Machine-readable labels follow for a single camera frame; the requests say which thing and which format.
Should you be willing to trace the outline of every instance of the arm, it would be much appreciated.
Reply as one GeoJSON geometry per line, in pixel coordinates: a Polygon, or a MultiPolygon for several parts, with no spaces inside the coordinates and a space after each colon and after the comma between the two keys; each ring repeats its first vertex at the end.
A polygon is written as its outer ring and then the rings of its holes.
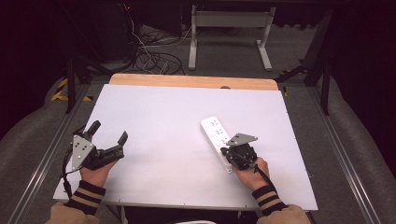
{"type": "Polygon", "coordinates": [[[115,164],[116,161],[94,171],[82,168],[78,189],[69,202],[56,203],[51,207],[50,220],[47,224],[99,223],[99,218],[94,215],[105,196],[106,190],[103,186],[108,173],[115,164]]]}
{"type": "MultiPolygon", "coordinates": [[[[268,163],[260,157],[256,163],[269,176],[268,163]]],[[[297,205],[285,205],[279,199],[275,190],[259,173],[254,173],[252,169],[240,171],[235,167],[233,167],[233,171],[241,182],[253,191],[252,195],[262,211],[262,217],[257,222],[258,224],[310,223],[301,207],[297,205]]]]}

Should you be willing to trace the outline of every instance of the yellow and black tape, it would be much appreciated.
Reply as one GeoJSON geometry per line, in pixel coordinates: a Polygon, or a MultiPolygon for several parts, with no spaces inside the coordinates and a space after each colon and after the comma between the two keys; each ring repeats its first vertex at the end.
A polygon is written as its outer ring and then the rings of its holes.
{"type": "MultiPolygon", "coordinates": [[[[62,79],[61,83],[59,83],[58,89],[56,89],[55,94],[53,94],[51,101],[57,101],[57,100],[61,100],[61,101],[68,101],[69,98],[67,96],[63,96],[62,95],[62,91],[64,90],[64,87],[67,84],[67,77],[64,77],[64,79],[62,79]]],[[[83,101],[92,101],[93,100],[93,96],[85,96],[83,101]]]]}

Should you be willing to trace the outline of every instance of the power strip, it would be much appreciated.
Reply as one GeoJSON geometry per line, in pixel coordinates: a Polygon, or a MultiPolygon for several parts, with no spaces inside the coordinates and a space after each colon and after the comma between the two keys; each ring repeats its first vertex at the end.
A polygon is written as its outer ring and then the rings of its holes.
{"type": "Polygon", "coordinates": [[[230,136],[225,132],[218,118],[210,117],[203,119],[201,121],[201,130],[204,132],[207,141],[210,146],[212,146],[221,165],[228,173],[231,173],[233,171],[233,166],[227,161],[220,150],[222,147],[229,147],[226,143],[230,141],[230,136]]]}

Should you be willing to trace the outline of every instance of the striped cuff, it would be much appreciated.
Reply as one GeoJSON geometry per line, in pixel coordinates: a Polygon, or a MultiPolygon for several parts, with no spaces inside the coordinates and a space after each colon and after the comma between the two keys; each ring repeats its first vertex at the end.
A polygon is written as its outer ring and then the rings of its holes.
{"type": "Polygon", "coordinates": [[[275,211],[281,211],[287,206],[279,199],[274,189],[267,185],[256,189],[252,193],[253,197],[259,204],[262,210],[262,215],[268,217],[271,213],[275,211]]]}
{"type": "Polygon", "coordinates": [[[80,180],[78,189],[65,206],[77,208],[84,212],[85,215],[94,216],[105,193],[106,189],[98,188],[95,185],[80,180]]]}

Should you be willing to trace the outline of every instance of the white tabletop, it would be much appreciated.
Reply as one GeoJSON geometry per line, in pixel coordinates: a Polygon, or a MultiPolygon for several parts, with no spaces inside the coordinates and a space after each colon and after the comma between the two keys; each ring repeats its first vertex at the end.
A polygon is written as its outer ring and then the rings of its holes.
{"type": "MultiPolygon", "coordinates": [[[[318,210],[280,91],[121,85],[104,86],[87,123],[102,123],[92,140],[98,148],[115,146],[123,131],[129,135],[125,158],[106,182],[104,203],[258,209],[250,190],[222,168],[200,130],[201,120],[212,116],[230,136],[259,137],[250,145],[269,162],[285,203],[318,210]]],[[[75,190],[79,174],[68,179],[75,190]]],[[[54,199],[67,200],[62,182],[54,199]]]]}

